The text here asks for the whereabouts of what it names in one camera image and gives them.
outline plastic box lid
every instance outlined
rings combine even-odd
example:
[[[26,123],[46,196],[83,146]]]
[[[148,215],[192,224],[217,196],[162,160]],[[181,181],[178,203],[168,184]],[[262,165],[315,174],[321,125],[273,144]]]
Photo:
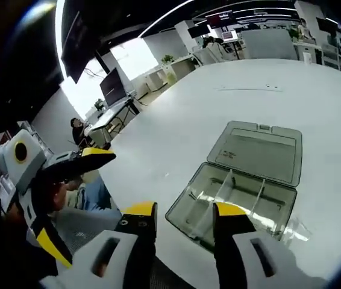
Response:
[[[296,187],[302,168],[302,134],[277,126],[228,122],[207,161]]]

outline blue jeans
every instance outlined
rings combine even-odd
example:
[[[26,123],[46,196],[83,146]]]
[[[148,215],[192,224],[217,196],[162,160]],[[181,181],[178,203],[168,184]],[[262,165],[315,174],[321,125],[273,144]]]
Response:
[[[110,193],[100,176],[86,184],[82,210],[106,214],[108,218],[116,219],[117,222],[122,217],[119,210],[111,209]]]

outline black ceiling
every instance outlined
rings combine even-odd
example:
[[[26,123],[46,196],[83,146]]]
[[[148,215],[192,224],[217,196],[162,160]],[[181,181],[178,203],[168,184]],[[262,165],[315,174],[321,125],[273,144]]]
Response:
[[[46,1],[53,5],[56,2],[43,0]],[[62,23],[63,43],[78,10],[83,12],[92,28],[97,29],[102,36],[100,53],[105,54],[111,47],[137,37],[153,21],[184,1],[66,0]],[[145,35],[172,28],[178,22],[192,19],[205,11],[238,2],[242,3],[230,6],[229,9],[293,5],[293,1],[284,0],[195,0],[163,19]],[[8,38],[4,53],[0,55],[0,132],[10,122],[32,121],[63,80],[57,61],[54,19],[55,8],[52,8],[33,23],[15,27]]]

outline yellow circle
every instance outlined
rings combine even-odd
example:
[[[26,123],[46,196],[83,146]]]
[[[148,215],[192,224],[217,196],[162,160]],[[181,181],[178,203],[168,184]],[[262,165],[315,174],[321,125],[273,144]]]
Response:
[[[27,159],[27,148],[23,141],[17,141],[14,146],[14,156],[17,163],[22,164]]]

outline floor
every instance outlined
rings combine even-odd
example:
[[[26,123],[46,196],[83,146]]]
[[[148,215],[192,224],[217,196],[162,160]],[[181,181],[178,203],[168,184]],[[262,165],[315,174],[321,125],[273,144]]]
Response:
[[[164,85],[162,88],[155,92],[150,92],[147,95],[140,98],[140,102],[145,105],[151,104],[156,98],[158,98],[163,92],[165,92],[170,86],[168,84]]]

